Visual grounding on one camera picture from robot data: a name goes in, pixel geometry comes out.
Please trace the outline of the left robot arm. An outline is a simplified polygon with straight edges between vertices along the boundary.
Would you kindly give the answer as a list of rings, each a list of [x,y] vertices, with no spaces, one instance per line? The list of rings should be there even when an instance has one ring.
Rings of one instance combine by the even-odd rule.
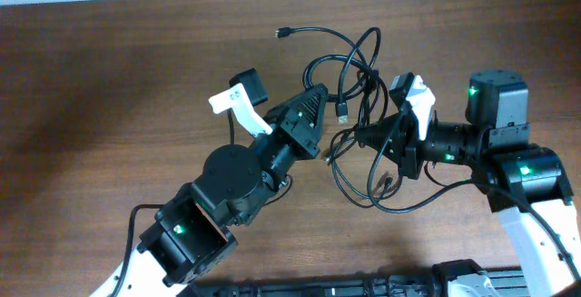
[[[259,116],[242,84],[210,97],[213,112],[233,111],[253,143],[214,150],[201,175],[158,207],[137,246],[94,295],[185,295],[237,247],[230,226],[250,224],[288,182],[293,164],[317,157],[327,98],[317,84]]]

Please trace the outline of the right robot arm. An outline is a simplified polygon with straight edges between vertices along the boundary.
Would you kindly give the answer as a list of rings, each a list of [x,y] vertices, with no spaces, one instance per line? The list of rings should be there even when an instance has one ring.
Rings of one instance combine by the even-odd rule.
[[[441,122],[418,74],[394,78],[398,111],[355,133],[359,144],[417,179],[427,163],[470,168],[517,252],[533,296],[580,293],[580,235],[573,188],[559,156],[529,141],[528,87],[514,72],[473,73],[463,124]]]

